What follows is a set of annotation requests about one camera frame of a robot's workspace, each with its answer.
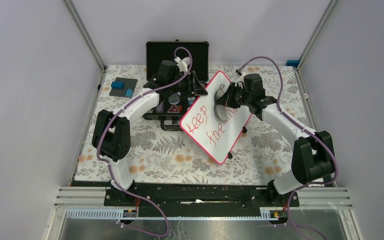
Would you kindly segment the pink framed whiteboard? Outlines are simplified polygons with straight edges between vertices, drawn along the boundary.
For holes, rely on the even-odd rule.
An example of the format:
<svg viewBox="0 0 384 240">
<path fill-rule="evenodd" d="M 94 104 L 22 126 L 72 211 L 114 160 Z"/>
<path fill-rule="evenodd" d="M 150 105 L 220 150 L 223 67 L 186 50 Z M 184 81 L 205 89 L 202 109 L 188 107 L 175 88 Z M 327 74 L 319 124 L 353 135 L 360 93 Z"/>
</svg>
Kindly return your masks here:
<svg viewBox="0 0 384 240">
<path fill-rule="evenodd" d="M 180 120 L 180 128 L 197 143 L 214 161 L 222 165 L 234 148 L 252 114 L 248 107 L 226 108 L 227 121 L 218 119 L 215 112 L 216 90 L 231 80 L 217 71 L 205 90 L 208 95 L 199 96 Z"/>
</svg>

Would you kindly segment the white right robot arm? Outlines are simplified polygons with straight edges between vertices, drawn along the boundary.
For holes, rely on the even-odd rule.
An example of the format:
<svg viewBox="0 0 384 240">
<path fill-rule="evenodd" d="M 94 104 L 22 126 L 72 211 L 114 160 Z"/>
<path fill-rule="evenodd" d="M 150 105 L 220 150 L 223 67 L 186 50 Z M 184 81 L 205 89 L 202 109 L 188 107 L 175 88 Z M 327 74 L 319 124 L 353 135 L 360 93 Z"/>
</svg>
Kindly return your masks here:
<svg viewBox="0 0 384 240">
<path fill-rule="evenodd" d="M 273 96 L 266 95 L 259 74 L 243 76 L 228 87 L 221 84 L 215 91 L 214 110 L 220 120 L 227 119 L 227 109 L 248 107 L 251 114 L 277 130 L 292 146 L 291 169 L 267 185 L 267 201 L 281 205 L 287 194 L 335 173 L 332 138 L 326 131 L 306 127 L 283 111 Z"/>
</svg>

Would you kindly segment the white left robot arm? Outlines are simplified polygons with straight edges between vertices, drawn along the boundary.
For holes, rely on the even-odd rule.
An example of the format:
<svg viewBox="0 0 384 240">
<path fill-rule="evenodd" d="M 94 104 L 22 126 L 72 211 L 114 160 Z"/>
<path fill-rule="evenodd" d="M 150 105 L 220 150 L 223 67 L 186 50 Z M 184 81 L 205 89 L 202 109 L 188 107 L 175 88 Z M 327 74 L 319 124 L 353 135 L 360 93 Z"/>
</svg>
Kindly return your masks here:
<svg viewBox="0 0 384 240">
<path fill-rule="evenodd" d="M 163 60 L 155 73 L 127 103 L 118 110 L 101 110 L 96 118 L 92 146 L 97 159 L 107 164 L 116 199 L 124 206 L 132 204 L 134 183 L 125 159 L 131 148 L 131 126 L 148 112 L 158 119 L 179 120 L 197 97 L 208 93 L 192 70 L 190 57 Z"/>
</svg>

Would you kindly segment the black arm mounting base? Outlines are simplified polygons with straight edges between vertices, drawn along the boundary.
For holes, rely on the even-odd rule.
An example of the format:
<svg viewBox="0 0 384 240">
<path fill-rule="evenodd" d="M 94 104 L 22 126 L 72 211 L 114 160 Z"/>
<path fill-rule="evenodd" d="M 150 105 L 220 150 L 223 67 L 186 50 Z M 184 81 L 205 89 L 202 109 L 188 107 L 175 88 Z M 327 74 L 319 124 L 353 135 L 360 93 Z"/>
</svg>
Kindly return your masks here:
<svg viewBox="0 0 384 240">
<path fill-rule="evenodd" d="M 299 207 L 298 195 L 272 196 L 266 186 L 133 183 L 125 193 L 114 186 L 105 191 L 104 206 L 170 213 L 227 213 L 239 209 Z"/>
</svg>

